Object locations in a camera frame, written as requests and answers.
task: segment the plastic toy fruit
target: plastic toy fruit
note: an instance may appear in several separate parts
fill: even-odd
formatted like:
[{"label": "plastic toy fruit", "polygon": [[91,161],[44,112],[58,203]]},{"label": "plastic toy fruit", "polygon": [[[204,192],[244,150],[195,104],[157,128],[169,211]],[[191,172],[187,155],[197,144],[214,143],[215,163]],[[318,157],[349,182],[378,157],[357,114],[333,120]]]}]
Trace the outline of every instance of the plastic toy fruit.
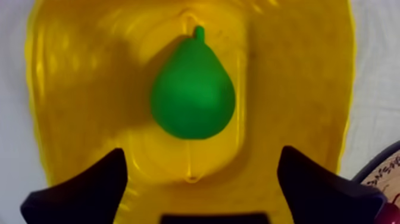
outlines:
[{"label": "plastic toy fruit", "polygon": [[185,39],[164,65],[151,95],[154,119],[183,139],[222,131],[235,110],[235,90],[221,62],[204,43],[204,28]]}]

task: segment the yellow plastic tray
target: yellow plastic tray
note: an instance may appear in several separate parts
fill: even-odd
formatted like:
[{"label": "yellow plastic tray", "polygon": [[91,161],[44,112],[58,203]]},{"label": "yellow plastic tray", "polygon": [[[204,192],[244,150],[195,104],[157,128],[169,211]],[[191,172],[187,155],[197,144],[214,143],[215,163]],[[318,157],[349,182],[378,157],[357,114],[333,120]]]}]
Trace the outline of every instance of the yellow plastic tray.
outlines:
[{"label": "yellow plastic tray", "polygon": [[[221,134],[182,141],[155,124],[149,92],[196,25],[237,106]],[[347,0],[37,0],[27,82],[49,184],[122,147],[129,182],[115,223],[248,211],[292,223],[276,176],[281,149],[338,169],[354,49]]]}]

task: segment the black claw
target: black claw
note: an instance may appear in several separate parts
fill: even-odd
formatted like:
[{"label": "black claw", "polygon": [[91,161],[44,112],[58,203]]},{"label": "black claw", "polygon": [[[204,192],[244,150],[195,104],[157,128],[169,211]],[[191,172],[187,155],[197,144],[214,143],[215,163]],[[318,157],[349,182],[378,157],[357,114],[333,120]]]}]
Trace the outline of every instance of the black claw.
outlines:
[{"label": "black claw", "polygon": [[32,192],[21,206],[28,224],[112,224],[127,184],[122,149],[67,182]]},{"label": "black claw", "polygon": [[293,147],[284,147],[278,179],[296,224],[372,224],[385,196],[336,176]]}]

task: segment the white surface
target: white surface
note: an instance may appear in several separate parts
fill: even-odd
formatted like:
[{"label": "white surface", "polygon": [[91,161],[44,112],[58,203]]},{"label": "white surface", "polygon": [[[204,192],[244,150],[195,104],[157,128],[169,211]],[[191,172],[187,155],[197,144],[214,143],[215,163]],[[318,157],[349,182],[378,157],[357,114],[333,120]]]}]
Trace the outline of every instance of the white surface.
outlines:
[{"label": "white surface", "polygon": [[[0,0],[0,224],[22,224],[19,206],[46,186],[33,137],[23,58],[33,0]],[[352,0],[357,24],[354,104],[341,175],[352,178],[400,140],[400,1]]]},{"label": "white surface", "polygon": [[0,224],[25,223],[20,205],[46,186],[33,137],[24,41],[32,1],[0,0]]},{"label": "white surface", "polygon": [[400,140],[400,1],[353,0],[358,44],[341,175],[352,178]]}]

